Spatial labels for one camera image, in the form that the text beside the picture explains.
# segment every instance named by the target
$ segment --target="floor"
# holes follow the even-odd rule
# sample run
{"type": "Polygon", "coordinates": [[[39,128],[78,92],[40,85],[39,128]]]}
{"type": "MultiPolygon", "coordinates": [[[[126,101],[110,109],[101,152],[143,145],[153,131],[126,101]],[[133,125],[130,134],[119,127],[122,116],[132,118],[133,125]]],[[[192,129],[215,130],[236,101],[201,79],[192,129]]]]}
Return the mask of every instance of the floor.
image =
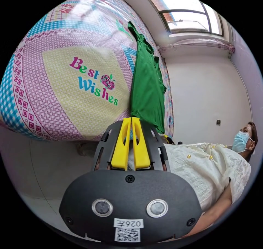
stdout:
{"type": "Polygon", "coordinates": [[[0,152],[11,181],[32,212],[77,236],[67,228],[58,209],[68,185],[91,170],[92,157],[78,155],[72,142],[38,142],[3,127],[0,152]]]}

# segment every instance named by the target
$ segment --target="label sticker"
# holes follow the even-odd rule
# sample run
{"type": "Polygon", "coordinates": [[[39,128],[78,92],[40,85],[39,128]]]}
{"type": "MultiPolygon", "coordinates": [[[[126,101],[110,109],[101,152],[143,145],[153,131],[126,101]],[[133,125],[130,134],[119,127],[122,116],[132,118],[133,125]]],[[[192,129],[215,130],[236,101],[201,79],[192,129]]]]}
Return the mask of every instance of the label sticker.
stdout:
{"type": "Polygon", "coordinates": [[[140,243],[141,229],[140,228],[116,228],[115,242],[124,243],[140,243]]]}
{"type": "Polygon", "coordinates": [[[116,228],[115,242],[141,242],[141,228],[144,227],[143,219],[128,220],[115,218],[113,227],[116,228]]]}
{"type": "Polygon", "coordinates": [[[127,220],[114,218],[114,225],[116,228],[143,228],[143,219],[127,220]]]}

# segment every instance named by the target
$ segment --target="green shirt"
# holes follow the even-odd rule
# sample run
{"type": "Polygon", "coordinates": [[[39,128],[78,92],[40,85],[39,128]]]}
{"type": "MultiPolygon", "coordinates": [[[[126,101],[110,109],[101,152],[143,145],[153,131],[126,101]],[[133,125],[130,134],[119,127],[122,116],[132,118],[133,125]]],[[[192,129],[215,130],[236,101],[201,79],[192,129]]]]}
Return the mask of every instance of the green shirt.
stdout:
{"type": "Polygon", "coordinates": [[[131,116],[153,124],[158,133],[164,130],[164,93],[159,57],[153,47],[139,34],[132,22],[128,29],[137,41],[137,57],[131,88],[131,116]]]}

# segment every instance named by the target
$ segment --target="hair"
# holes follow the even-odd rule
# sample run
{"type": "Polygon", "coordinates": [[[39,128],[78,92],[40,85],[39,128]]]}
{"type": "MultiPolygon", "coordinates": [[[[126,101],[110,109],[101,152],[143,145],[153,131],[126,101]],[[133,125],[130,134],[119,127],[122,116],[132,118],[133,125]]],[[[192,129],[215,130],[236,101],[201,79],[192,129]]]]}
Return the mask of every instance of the hair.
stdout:
{"type": "MultiPolygon", "coordinates": [[[[258,134],[257,134],[257,129],[256,129],[256,125],[254,122],[250,121],[248,123],[249,125],[251,125],[251,129],[252,129],[252,135],[251,135],[251,139],[255,142],[255,147],[257,146],[257,143],[258,143],[258,134]]],[[[250,161],[250,158],[254,152],[254,149],[255,147],[253,148],[253,150],[248,154],[247,158],[246,158],[246,161],[249,162],[250,161]]]]}

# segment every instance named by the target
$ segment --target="window frame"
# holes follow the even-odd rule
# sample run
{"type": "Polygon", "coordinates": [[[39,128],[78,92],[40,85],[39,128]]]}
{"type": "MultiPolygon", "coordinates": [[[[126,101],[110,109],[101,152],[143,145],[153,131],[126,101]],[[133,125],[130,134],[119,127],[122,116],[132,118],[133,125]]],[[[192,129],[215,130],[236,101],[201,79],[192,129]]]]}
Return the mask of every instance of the window frame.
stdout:
{"type": "Polygon", "coordinates": [[[163,21],[163,23],[165,25],[165,28],[166,28],[166,30],[167,30],[169,35],[177,34],[177,33],[204,33],[204,34],[211,34],[211,35],[224,37],[224,27],[223,27],[223,23],[222,23],[222,19],[221,19],[220,14],[218,14],[216,11],[213,10],[216,13],[216,17],[218,16],[218,18],[219,18],[219,23],[220,23],[221,32],[222,32],[222,34],[216,34],[216,33],[212,32],[211,21],[210,21],[208,12],[207,12],[203,2],[201,2],[201,1],[199,1],[199,2],[201,3],[201,6],[203,7],[204,12],[191,10],[191,9],[167,9],[167,10],[159,11],[152,0],[148,0],[148,1],[151,2],[151,4],[158,11],[158,13],[159,13],[159,15],[160,15],[160,17],[161,17],[161,19],[162,19],[162,21],[163,21]],[[173,12],[190,12],[190,13],[197,13],[197,14],[205,15],[206,18],[207,18],[209,30],[205,31],[205,30],[202,30],[202,29],[195,29],[195,28],[181,28],[181,29],[179,28],[179,29],[170,30],[170,27],[169,27],[168,22],[166,21],[166,19],[164,17],[164,14],[173,13],[173,12]]]}

